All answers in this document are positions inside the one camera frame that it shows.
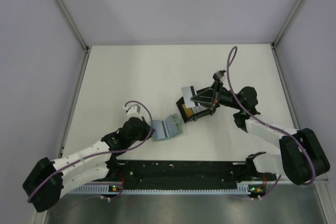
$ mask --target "white table surface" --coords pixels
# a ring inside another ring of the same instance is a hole
[[[215,71],[226,66],[233,45],[94,46],[80,89],[64,155],[117,130],[127,120],[129,100],[144,103],[154,119],[178,113],[181,87],[212,84]],[[257,90],[257,110],[284,126],[292,121],[270,45],[238,45],[230,68],[235,92]],[[149,139],[119,159],[243,161],[252,153],[279,150],[238,129],[237,110],[220,107],[213,116],[183,124],[184,133],[166,141]]]

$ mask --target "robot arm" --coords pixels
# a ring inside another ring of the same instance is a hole
[[[278,155],[265,152],[251,154],[247,158],[246,163],[251,165],[251,162],[253,162],[251,169],[254,170],[254,172],[286,174],[296,185],[302,185],[312,179],[310,164],[302,151],[298,148],[294,139],[271,129],[270,125],[286,131],[300,142],[313,163],[316,176],[330,170],[329,161],[312,130],[289,129],[266,119],[260,115],[255,108],[258,104],[256,90],[253,87],[244,87],[236,94],[239,102],[257,119],[265,122],[266,125],[262,125],[256,119],[251,118],[245,111],[241,110],[241,107],[234,99],[232,93],[223,87],[225,72],[225,70],[216,72],[213,75],[213,84],[193,96],[191,100],[208,108],[211,111],[211,115],[216,112],[216,109],[219,108],[220,105],[240,110],[233,115],[238,128],[247,133],[257,135],[279,148]]]
[[[93,180],[116,176],[118,166],[116,156],[124,153],[120,150],[126,150],[136,141],[145,140],[151,130],[145,119],[140,116],[138,105],[125,110],[128,120],[117,131],[107,134],[88,148],[70,156],[52,161],[45,157],[37,162],[23,183],[23,189],[28,196],[31,196],[48,176],[68,166],[49,178],[43,187],[30,197],[37,212],[51,208],[66,193],[79,186]]]

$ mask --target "black bracket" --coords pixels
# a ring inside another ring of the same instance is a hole
[[[255,157],[259,156],[259,155],[262,155],[262,154],[265,154],[266,152],[258,152],[258,153],[255,153],[255,154],[251,154],[251,155],[248,155],[248,157],[246,158],[246,169],[247,169],[247,173],[249,174],[250,177],[257,177],[259,176],[259,172],[257,172],[257,169],[253,163],[253,160]]]
[[[47,157],[42,158],[39,162],[37,162],[34,169],[22,185],[28,196],[32,194],[35,188],[43,180],[56,171],[53,164],[54,162],[51,162]],[[55,174],[31,199],[31,203],[33,203],[37,212],[48,210],[59,200],[61,190],[63,188],[62,176],[63,173]]]
[[[215,190],[236,189],[241,181],[276,180],[271,173],[251,173],[245,162],[229,161],[119,161],[117,174],[125,178],[124,189]],[[120,177],[107,177],[118,181]]]
[[[330,170],[329,161],[314,133],[303,129],[293,135],[305,148],[314,165],[316,176]],[[299,150],[296,142],[288,136],[279,140],[283,169],[287,177],[296,185],[311,180],[312,173],[306,157]]]
[[[250,113],[252,115],[260,115],[260,113],[255,109],[250,111]],[[242,129],[243,131],[247,132],[245,121],[248,120],[250,116],[244,110],[240,110],[239,112],[233,114],[233,118],[236,123],[236,126]]]
[[[200,94],[201,92],[207,90],[208,88],[205,88],[205,89],[201,89],[201,90],[198,90],[196,91],[197,94]],[[177,102],[176,102],[176,105],[180,111],[180,114],[182,116],[182,119],[183,119],[183,122],[184,123],[187,123],[187,122],[196,122],[199,118],[202,118],[206,115],[213,115],[215,112],[216,112],[216,108],[214,108],[213,110],[211,109],[206,109],[206,110],[203,110],[201,112],[198,112],[198,113],[194,113],[192,111],[192,109],[187,109],[185,108],[184,106],[185,102],[184,102],[184,99],[183,97],[181,97]]]
[[[105,135],[101,140],[106,142],[110,151],[125,150],[129,148],[136,141],[145,140],[151,127],[142,118],[129,118],[122,128],[115,132]]]

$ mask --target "gray wall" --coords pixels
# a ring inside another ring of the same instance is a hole
[[[272,42],[296,0],[64,0],[89,45]]]
[[[279,47],[304,126],[317,133],[336,192],[336,0],[307,0]]]
[[[0,0],[0,222],[29,221],[22,183],[56,155],[83,51],[53,0]]]

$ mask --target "purple cable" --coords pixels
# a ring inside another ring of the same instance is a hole
[[[108,152],[100,152],[100,153],[94,153],[94,154],[91,154],[91,155],[88,155],[86,157],[83,158],[83,160],[86,160],[88,158],[91,158],[91,157],[96,157],[96,156],[99,156],[99,155],[104,155],[104,154],[113,154],[113,153],[122,153],[122,152],[129,152],[131,150],[134,150],[138,147],[140,147],[141,145],[143,145],[151,136],[152,134],[152,131],[153,131],[153,119],[152,119],[152,114],[149,112],[149,110],[147,109],[147,107],[145,105],[143,105],[141,102],[138,102],[138,101],[128,101],[125,106],[127,106],[127,104],[129,103],[137,103],[139,105],[141,105],[148,113],[149,115],[149,118],[151,120],[151,130],[148,132],[148,135],[146,136],[146,138],[144,139],[144,141],[142,141],[140,144],[136,145],[135,147],[132,147],[132,148],[129,148],[129,149],[126,149],[126,150],[119,150],[119,151],[108,151]],[[28,199],[27,199],[27,202],[30,203],[32,198],[35,196],[35,194],[41,189],[41,187],[43,187],[43,185],[51,178],[53,177],[54,175],[62,172],[63,170],[69,168],[70,166],[72,165],[76,165],[78,164],[79,162],[81,162],[81,160],[77,160],[77,161],[74,161],[60,169],[58,169],[57,171],[53,172],[51,175],[49,175],[45,180],[42,181],[41,184],[39,184],[35,190],[29,195]]]
[[[302,153],[304,154],[304,156],[306,157],[309,165],[310,165],[310,169],[311,169],[311,181],[309,181],[308,183],[304,183],[305,186],[310,186],[312,185],[314,182],[315,182],[315,178],[316,178],[316,171],[315,171],[315,168],[314,168],[314,165],[313,165],[313,162],[311,161],[308,153],[306,152],[306,150],[303,148],[303,146],[300,144],[300,142],[295,138],[293,137],[291,134],[289,134],[288,132],[280,129],[280,128],[277,128],[277,127],[274,127],[272,125],[268,125],[267,123],[263,122],[262,120],[260,120],[259,118],[255,117],[254,115],[252,115],[242,104],[241,102],[239,101],[239,99],[237,98],[233,88],[232,88],[232,85],[231,85],[231,80],[230,80],[230,74],[229,74],[229,68],[233,62],[233,60],[235,59],[236,57],[236,54],[237,54],[237,50],[238,50],[238,47],[237,46],[234,46],[230,53],[229,53],[229,56],[227,58],[227,62],[226,62],[226,74],[227,74],[227,82],[229,84],[229,87],[230,87],[230,91],[231,91],[231,94],[232,96],[234,97],[234,99],[236,100],[236,102],[238,103],[238,105],[241,107],[242,110],[244,110],[251,118],[253,118],[254,120],[256,120],[257,122],[259,122],[260,124],[264,125],[264,126],[267,126],[275,131],[278,131],[290,138],[292,138],[296,144],[299,146],[299,148],[301,149]],[[275,188],[275,186],[278,184],[279,180],[281,178],[281,175],[278,177],[278,179],[275,181],[275,183],[272,185],[272,187],[266,192],[265,195],[262,196],[265,197],[267,194],[269,194],[271,191],[273,191],[273,189]]]
[[[59,218],[62,218],[64,215],[66,215],[68,212],[70,212],[71,210],[73,210],[74,208],[78,207],[80,204],[82,204],[84,201],[88,200],[88,199],[94,199],[94,198],[105,198],[105,199],[111,199],[111,200],[115,200],[115,199],[118,199],[120,197],[120,195],[122,194],[122,192],[124,191],[124,188],[122,185],[120,184],[112,184],[112,183],[104,183],[104,184],[101,184],[101,183],[87,183],[86,185],[111,185],[111,186],[119,186],[121,188],[120,192],[110,198],[110,197],[106,197],[106,196],[98,196],[98,195],[93,195],[93,196],[89,196],[89,197],[86,197],[80,201],[78,201],[77,203],[73,204],[68,210],[66,210],[65,212],[63,212],[61,215],[59,215],[58,213],[56,213],[56,210],[55,210],[55,207],[52,208],[52,211],[53,211],[53,215],[59,219]]]

